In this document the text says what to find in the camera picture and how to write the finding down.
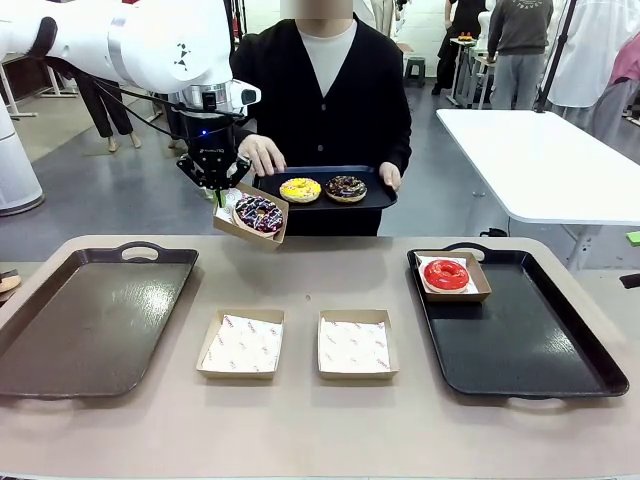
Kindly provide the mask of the person's left forearm black sleeve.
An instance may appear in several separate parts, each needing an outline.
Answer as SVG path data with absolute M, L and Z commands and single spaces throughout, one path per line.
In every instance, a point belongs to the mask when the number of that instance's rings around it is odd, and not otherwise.
M 411 122 L 394 125 L 388 132 L 388 152 L 385 160 L 395 165 L 403 175 L 412 154 L 410 145 Z

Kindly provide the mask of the chocolate sprinkled donut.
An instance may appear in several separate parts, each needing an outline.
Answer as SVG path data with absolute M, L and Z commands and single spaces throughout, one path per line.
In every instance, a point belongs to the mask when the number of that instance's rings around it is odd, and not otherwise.
M 340 175 L 331 178 L 325 185 L 325 193 L 342 203 L 357 203 L 367 194 L 366 184 L 355 176 Z

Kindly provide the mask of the pink garment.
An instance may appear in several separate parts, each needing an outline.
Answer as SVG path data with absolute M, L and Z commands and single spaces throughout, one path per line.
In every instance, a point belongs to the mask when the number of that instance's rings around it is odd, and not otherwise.
M 616 56 L 609 85 L 624 81 L 640 82 L 640 32 Z

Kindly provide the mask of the yellow sprinkled donut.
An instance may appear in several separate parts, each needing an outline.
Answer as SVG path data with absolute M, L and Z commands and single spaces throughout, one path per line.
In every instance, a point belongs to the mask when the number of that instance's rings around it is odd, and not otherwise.
M 311 178 L 291 178 L 280 185 L 279 193 L 288 202 L 306 204 L 319 198 L 322 187 Z

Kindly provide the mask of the person in black cardigan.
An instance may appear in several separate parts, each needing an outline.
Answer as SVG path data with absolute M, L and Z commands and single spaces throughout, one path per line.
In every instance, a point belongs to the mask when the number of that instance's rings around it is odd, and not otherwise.
M 246 36 L 231 55 L 235 78 L 261 90 L 252 132 L 288 167 L 379 167 L 388 132 L 411 122 L 403 55 L 362 22 L 352 0 L 293 0 L 282 20 Z

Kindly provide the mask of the standing person in grey sweatshirt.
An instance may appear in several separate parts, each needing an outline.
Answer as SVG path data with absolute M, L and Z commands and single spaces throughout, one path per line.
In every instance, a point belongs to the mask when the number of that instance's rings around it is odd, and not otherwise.
M 553 0 L 497 0 L 487 42 L 495 63 L 491 106 L 529 110 L 545 63 Z

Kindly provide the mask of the grey garment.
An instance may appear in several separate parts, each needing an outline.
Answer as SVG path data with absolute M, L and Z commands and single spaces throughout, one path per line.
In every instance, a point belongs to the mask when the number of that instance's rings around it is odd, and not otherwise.
M 639 88 L 640 80 L 627 77 L 605 88 L 594 106 L 591 117 L 590 133 L 594 138 L 608 146 L 613 145 L 623 112 Z

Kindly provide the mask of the white background table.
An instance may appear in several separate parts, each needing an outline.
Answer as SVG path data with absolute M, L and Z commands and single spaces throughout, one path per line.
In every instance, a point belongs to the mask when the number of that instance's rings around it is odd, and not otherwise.
M 13 120 L 37 118 L 38 113 L 22 110 L 36 99 L 74 99 L 75 84 L 65 80 L 51 67 L 24 55 L 9 53 L 0 64 L 0 95 Z

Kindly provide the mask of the person's right hand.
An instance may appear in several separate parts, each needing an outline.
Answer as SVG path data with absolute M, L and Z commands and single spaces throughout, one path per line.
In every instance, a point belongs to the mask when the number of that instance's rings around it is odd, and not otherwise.
M 259 177 L 273 176 L 286 169 L 285 157 L 276 144 L 268 137 L 258 135 L 239 155 L 247 158 Z

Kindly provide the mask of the white hanging shirt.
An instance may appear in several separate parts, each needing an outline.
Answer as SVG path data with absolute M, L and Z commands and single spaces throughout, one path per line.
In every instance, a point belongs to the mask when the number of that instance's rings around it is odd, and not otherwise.
M 640 33 L 640 0 L 565 0 L 558 29 L 569 24 L 567 40 L 551 84 L 548 102 L 588 108 L 608 85 L 620 50 Z

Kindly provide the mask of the person's left hand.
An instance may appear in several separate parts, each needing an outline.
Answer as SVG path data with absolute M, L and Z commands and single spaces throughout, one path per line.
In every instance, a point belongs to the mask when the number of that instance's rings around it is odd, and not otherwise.
M 379 167 L 379 175 L 383 183 L 397 192 L 402 185 L 402 175 L 399 168 L 391 163 L 384 162 Z

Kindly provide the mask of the small black serving tray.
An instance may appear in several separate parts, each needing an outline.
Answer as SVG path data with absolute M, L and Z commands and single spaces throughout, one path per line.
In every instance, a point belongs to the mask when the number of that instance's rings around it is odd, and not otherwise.
M 291 178 L 310 178 L 318 182 L 322 188 L 336 176 L 354 176 L 362 180 L 367 186 L 367 194 L 363 200 L 356 203 L 340 203 L 332 200 L 325 192 L 319 198 L 308 204 L 290 203 L 290 211 L 331 211 L 331 210 L 384 210 L 397 202 L 397 194 L 383 184 L 377 171 L 367 166 L 313 166 L 288 167 L 283 173 L 273 176 L 253 177 L 252 186 L 275 196 L 280 196 L 280 186 Z

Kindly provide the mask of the purple sprinkled donut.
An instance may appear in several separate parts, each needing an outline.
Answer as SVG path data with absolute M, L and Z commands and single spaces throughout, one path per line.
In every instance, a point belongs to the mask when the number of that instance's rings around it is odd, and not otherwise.
M 262 196 L 246 196 L 233 209 L 234 223 L 264 238 L 272 238 L 284 226 L 282 210 Z

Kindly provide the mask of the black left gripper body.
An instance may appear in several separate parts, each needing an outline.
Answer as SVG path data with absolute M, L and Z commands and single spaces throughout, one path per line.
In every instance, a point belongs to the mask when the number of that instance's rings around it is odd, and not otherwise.
M 225 115 L 213 115 L 208 118 L 187 115 L 181 112 L 185 131 L 188 154 L 218 184 L 222 173 L 237 158 L 233 136 L 234 121 Z

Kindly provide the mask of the red glazed donut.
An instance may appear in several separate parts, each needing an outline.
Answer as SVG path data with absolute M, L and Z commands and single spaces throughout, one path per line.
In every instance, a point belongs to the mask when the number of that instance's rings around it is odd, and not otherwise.
M 440 259 L 425 266 L 423 279 L 426 286 L 436 293 L 460 293 L 466 290 L 470 276 L 460 263 Z

